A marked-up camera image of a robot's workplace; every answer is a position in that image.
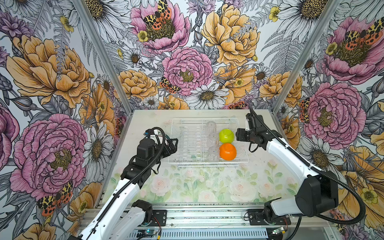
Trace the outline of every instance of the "bowl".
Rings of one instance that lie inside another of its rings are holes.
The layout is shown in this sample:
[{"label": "bowl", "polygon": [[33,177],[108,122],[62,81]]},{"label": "bowl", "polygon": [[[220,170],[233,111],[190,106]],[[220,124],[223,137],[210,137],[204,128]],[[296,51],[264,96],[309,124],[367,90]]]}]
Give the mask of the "bowl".
[{"label": "bowl", "polygon": [[235,135],[229,129],[221,130],[218,136],[222,143],[232,143],[235,140]]},{"label": "bowl", "polygon": [[219,150],[220,150],[220,157],[224,160],[232,161],[233,159],[236,158],[236,155],[237,155],[236,148],[230,143],[224,143],[223,145],[220,146]]}]

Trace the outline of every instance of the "table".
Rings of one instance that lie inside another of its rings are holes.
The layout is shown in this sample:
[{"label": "table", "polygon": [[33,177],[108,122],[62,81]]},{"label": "table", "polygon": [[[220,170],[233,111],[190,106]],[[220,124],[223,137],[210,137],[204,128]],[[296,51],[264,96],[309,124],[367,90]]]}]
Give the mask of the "table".
[{"label": "table", "polygon": [[[268,110],[255,110],[271,129],[276,129]],[[135,110],[121,150],[113,166],[102,202],[106,202],[120,179],[130,158],[136,154],[145,130],[161,127],[170,134],[175,118],[238,118],[245,128],[249,110]],[[263,203],[297,193],[293,175],[279,161],[263,149],[248,152],[249,163],[236,167],[178,167],[162,160],[159,174],[152,175],[134,197],[153,204],[162,203]]]}]

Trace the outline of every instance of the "yellow-green bowl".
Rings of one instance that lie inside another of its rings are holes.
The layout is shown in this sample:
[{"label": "yellow-green bowl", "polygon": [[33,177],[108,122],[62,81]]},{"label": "yellow-green bowl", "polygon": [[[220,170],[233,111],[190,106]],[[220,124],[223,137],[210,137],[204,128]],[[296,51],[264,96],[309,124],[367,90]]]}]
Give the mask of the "yellow-green bowl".
[{"label": "yellow-green bowl", "polygon": [[222,143],[232,143],[235,140],[235,135],[229,129],[221,130],[218,136]]}]

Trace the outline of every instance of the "dish rack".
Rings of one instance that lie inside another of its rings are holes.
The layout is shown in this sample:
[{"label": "dish rack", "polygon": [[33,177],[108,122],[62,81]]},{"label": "dish rack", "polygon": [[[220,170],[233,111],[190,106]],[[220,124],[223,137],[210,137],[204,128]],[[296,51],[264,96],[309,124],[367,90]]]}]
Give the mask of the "dish rack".
[{"label": "dish rack", "polygon": [[193,167],[227,167],[238,166],[240,163],[248,163],[247,142],[240,142],[236,139],[232,142],[237,151],[237,156],[232,161],[226,161],[218,155],[218,162],[209,162],[208,156],[208,135],[207,123],[216,123],[216,135],[223,129],[230,129],[234,134],[239,128],[237,118],[182,118],[172,120],[171,138],[179,140],[177,152],[168,158],[169,164]]}]

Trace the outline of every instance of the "orange bowl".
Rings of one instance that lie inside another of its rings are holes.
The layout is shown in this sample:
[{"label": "orange bowl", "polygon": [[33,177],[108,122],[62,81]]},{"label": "orange bowl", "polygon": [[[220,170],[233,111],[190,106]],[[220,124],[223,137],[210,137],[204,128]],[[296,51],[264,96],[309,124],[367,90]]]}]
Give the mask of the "orange bowl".
[{"label": "orange bowl", "polygon": [[230,143],[224,143],[220,146],[220,157],[227,161],[232,161],[237,155],[235,146]]}]

